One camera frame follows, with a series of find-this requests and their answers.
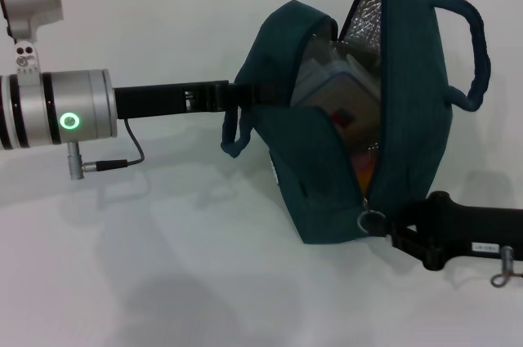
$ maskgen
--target metal ring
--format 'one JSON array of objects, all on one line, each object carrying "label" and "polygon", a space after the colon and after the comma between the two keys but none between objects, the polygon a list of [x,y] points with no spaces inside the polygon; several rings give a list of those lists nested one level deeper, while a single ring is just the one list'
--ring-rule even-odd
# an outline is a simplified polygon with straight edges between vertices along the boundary
[{"label": "metal ring", "polygon": [[[496,282],[496,279],[499,279],[499,278],[503,278],[503,281],[501,283],[497,283]],[[493,287],[496,287],[496,288],[501,288],[501,287],[505,287],[508,283],[508,281],[510,280],[510,275],[503,275],[503,274],[497,274],[497,275],[494,275],[491,279],[490,279],[490,284],[493,286]]]},{"label": "metal ring", "polygon": [[369,211],[363,211],[361,212],[359,215],[358,215],[358,219],[356,219],[356,223],[358,225],[358,228],[363,231],[365,234],[368,234],[369,231],[364,229],[363,225],[361,224],[361,221],[363,220],[363,217],[364,216],[367,216],[368,214],[370,213],[373,213],[373,214],[376,214],[376,215],[380,215],[381,218],[383,218],[383,220],[386,219],[385,217],[385,214],[381,213],[380,211],[374,211],[374,210],[369,210]]}]

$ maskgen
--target white table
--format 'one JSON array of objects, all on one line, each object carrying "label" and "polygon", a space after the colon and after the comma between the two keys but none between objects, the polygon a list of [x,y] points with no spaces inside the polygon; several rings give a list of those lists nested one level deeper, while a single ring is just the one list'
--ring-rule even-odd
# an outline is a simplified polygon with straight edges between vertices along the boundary
[{"label": "white table", "polygon": [[[287,1],[63,0],[65,21],[39,32],[41,64],[108,68],[115,87],[233,79]],[[301,1],[340,25],[352,2]],[[470,1],[493,77],[479,113],[455,110],[433,189],[523,207],[523,0]],[[468,89],[468,26],[439,14],[450,81]],[[6,35],[0,46],[0,73],[12,73]],[[492,288],[497,261],[458,258],[431,273],[379,238],[302,244],[266,146],[254,136],[233,160],[220,150],[221,120],[133,120],[145,162],[80,182],[69,181],[64,146],[0,154],[0,345],[521,345],[523,282]],[[83,144],[84,159],[133,158],[119,130]]]}]

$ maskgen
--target sticker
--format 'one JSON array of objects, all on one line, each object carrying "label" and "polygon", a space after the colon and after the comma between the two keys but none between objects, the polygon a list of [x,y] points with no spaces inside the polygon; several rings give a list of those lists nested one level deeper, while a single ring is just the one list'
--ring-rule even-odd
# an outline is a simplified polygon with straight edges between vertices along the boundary
[{"label": "sticker", "polygon": [[499,245],[497,243],[482,243],[473,242],[472,251],[482,251],[484,253],[499,253]]}]

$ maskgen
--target black metal bar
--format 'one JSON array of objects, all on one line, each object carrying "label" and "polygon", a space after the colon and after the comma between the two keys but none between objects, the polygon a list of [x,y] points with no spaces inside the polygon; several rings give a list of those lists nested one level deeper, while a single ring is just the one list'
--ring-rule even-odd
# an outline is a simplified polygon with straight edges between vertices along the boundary
[{"label": "black metal bar", "polygon": [[275,88],[237,85],[226,80],[114,89],[119,119],[197,112],[222,112],[237,106],[273,103]]},{"label": "black metal bar", "polygon": [[523,210],[466,207],[446,192],[434,192],[401,211],[390,234],[394,247],[422,260],[425,268],[440,270],[457,256],[498,259],[505,246],[513,248],[515,260],[523,260],[521,231]]}]

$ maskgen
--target black cable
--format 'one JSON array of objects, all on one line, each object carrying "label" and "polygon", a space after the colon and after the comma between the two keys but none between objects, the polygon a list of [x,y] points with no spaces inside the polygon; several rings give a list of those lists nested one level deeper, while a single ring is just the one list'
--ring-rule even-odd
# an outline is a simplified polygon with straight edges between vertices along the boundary
[{"label": "black cable", "polygon": [[138,143],[138,140],[134,136],[134,133],[131,131],[131,127],[129,126],[129,122],[127,119],[123,120],[125,122],[125,129],[127,129],[127,133],[132,139],[132,142],[138,149],[138,152],[140,153],[140,158],[134,160],[134,161],[128,161],[127,159],[115,159],[111,161],[96,161],[96,171],[107,171],[107,170],[114,170],[114,169],[123,169],[124,167],[129,167],[132,165],[137,165],[138,163],[142,163],[145,161],[145,154],[144,150],[141,149],[140,143]]},{"label": "black cable", "polygon": [[125,123],[125,129],[127,129],[127,133],[131,137],[132,142],[134,143],[134,145],[138,149],[138,152],[140,153],[140,158],[139,159],[134,160],[134,161],[130,161],[130,162],[127,163],[127,165],[128,166],[137,165],[138,163],[142,163],[142,162],[145,161],[144,150],[141,149],[140,143],[138,143],[138,140],[134,136],[134,133],[132,133],[131,127],[129,126],[129,121],[127,119],[124,119],[123,122]]}]

